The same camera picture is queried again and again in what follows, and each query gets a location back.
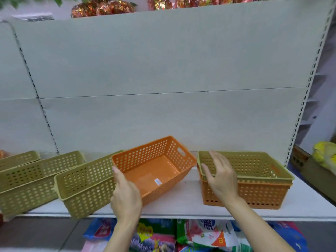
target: orange triangle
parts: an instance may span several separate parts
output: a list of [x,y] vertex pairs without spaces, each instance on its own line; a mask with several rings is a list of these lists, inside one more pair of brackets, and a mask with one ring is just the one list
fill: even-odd
[[224,238],[224,233],[223,233],[223,231],[220,232],[220,235],[219,235],[218,238],[212,243],[212,246],[216,246],[216,247],[226,247],[226,242],[225,242],[225,238]]

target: person's left hand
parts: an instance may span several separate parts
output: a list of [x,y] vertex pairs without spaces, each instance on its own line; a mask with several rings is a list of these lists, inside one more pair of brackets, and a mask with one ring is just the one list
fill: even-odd
[[111,208],[118,222],[138,223],[142,210],[142,199],[139,189],[134,183],[126,180],[124,174],[113,166],[114,178],[117,182],[113,196],[111,197]]

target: green plastic basket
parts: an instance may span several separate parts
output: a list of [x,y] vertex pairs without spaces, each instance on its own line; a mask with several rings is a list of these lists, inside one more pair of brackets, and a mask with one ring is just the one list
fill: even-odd
[[[218,151],[218,153],[229,160],[240,182],[292,184],[294,180],[293,175],[283,165],[265,152]],[[216,167],[208,151],[198,152],[197,163],[203,181],[207,179],[201,164],[208,166],[212,176],[216,175]]]
[[0,171],[40,160],[35,150],[0,159]]
[[73,218],[87,217],[110,202],[115,189],[111,157],[120,152],[55,176],[54,190]]
[[62,154],[0,172],[0,211],[12,217],[57,198],[57,173],[85,163],[79,151]]

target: yellow label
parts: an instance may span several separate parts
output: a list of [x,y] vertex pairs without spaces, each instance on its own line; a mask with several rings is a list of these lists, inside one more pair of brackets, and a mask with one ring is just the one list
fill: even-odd
[[141,242],[149,239],[153,235],[153,227],[145,226],[143,223],[138,224],[138,235],[140,237]]

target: forearm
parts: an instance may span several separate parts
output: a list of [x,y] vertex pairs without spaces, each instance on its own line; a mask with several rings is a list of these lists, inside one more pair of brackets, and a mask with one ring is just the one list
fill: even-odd
[[118,222],[104,252],[128,252],[137,221]]
[[239,198],[226,205],[255,252],[295,252],[247,203]]

